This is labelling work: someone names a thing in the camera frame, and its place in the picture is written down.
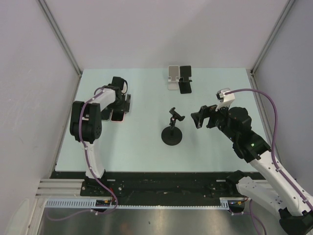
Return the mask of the black phone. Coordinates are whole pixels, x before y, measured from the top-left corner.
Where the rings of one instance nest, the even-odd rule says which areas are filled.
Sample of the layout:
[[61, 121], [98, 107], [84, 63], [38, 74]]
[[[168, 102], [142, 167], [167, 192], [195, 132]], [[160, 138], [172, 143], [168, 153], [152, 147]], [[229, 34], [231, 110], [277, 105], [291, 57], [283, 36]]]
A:
[[101, 120], [102, 121], [109, 121], [111, 118], [111, 111], [110, 110], [103, 110], [101, 112]]

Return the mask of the black round base stand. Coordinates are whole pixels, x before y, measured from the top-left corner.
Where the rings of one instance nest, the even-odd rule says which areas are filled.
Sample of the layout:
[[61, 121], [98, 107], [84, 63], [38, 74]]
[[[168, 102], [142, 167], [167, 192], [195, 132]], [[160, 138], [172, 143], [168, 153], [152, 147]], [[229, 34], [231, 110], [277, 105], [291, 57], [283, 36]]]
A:
[[164, 128], [161, 133], [162, 141], [169, 146], [178, 145], [183, 138], [182, 131], [176, 127], [176, 121], [183, 121], [185, 116], [181, 116], [175, 111], [175, 107], [171, 108], [169, 113], [172, 115], [170, 118], [169, 126]]

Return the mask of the black rectangular phone stand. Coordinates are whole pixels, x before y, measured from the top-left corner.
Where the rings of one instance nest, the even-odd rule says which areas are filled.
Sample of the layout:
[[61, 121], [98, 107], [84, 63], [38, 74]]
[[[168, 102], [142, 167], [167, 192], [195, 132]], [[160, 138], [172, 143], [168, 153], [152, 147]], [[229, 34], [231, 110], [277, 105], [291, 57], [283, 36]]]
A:
[[190, 83], [192, 80], [192, 67], [190, 65], [180, 66], [179, 90], [181, 94], [190, 94], [192, 92]]

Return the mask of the white phone stand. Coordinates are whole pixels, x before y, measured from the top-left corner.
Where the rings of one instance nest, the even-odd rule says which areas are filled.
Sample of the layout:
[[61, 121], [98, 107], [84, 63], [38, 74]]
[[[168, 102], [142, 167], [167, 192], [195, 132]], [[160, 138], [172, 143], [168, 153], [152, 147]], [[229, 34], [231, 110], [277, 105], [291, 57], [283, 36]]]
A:
[[179, 89], [180, 70], [178, 65], [168, 67], [168, 90]]

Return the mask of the pink phone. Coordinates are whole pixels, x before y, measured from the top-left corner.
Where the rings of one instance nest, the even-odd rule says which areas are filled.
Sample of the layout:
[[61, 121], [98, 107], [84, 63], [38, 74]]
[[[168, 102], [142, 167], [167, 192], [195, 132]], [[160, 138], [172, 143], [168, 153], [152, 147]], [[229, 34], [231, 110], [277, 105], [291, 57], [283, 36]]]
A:
[[122, 111], [113, 111], [111, 115], [111, 122], [123, 122], [125, 113]]

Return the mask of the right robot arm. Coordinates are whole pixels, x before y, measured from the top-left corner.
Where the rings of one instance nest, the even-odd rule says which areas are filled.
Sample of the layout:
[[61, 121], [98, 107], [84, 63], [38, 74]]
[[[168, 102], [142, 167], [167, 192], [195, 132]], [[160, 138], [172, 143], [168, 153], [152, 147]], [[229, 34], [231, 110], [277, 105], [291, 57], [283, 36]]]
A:
[[282, 229], [289, 235], [306, 235], [313, 229], [312, 196], [286, 171], [270, 146], [251, 128], [252, 119], [245, 108], [202, 106], [191, 117], [196, 128], [217, 127], [233, 143], [236, 155], [255, 168], [274, 191], [258, 186], [241, 171], [227, 178], [225, 190], [230, 196], [244, 195], [276, 216]]

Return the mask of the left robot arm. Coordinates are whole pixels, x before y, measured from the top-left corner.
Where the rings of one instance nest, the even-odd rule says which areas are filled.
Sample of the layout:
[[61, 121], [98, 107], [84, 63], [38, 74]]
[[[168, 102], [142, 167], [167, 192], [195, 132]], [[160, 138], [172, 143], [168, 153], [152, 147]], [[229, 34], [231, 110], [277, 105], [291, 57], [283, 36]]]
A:
[[87, 165], [86, 177], [96, 179], [91, 184], [91, 190], [96, 195], [104, 195], [108, 190], [108, 183], [101, 179], [105, 168], [97, 141], [102, 134], [102, 122], [122, 122], [130, 110], [130, 104], [128, 82], [117, 76], [108, 85], [97, 88], [87, 101], [72, 104], [69, 131], [82, 144]]

